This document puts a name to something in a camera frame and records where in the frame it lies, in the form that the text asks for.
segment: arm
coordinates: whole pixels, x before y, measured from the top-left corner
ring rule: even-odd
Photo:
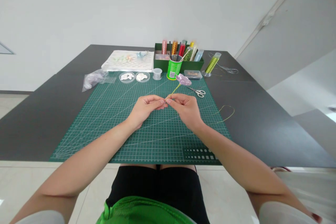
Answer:
[[[60,212],[69,222],[78,195],[102,171],[128,137],[139,129],[150,113],[163,109],[164,99],[139,97],[128,118],[66,160],[40,186],[10,224],[43,210]]]
[[[247,191],[257,215],[263,203],[278,201],[311,216],[311,212],[266,164],[202,121],[195,97],[173,94],[171,98],[175,100],[167,99],[167,103],[179,113],[186,126],[212,150],[234,180]]]

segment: purple fabric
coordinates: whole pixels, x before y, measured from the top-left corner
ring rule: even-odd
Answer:
[[[176,79],[179,81],[179,83],[181,85],[184,85],[184,86],[190,86],[191,85],[191,80],[189,80],[187,77],[185,77],[181,73],[176,76]]]

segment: green stem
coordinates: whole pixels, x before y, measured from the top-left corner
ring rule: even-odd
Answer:
[[[181,86],[181,83],[177,86],[177,88],[175,88],[175,90],[165,100],[169,99],[169,97],[176,91],[176,89],[179,88],[179,86]]]

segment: lap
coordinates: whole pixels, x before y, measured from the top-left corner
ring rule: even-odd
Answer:
[[[195,166],[157,168],[155,165],[120,166],[106,200],[108,206],[127,196],[140,196],[175,207],[196,223],[209,223]]]

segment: green pen holder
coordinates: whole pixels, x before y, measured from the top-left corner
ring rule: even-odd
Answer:
[[[156,54],[162,53],[162,43],[155,43],[154,47],[154,68],[160,68],[163,72],[168,71],[168,63],[169,60],[162,60],[162,59],[155,59]],[[167,54],[170,55],[170,45],[167,44]],[[202,66],[204,64],[204,59],[201,58],[200,61],[183,61],[180,69],[180,73],[184,73],[184,70],[201,70]]]

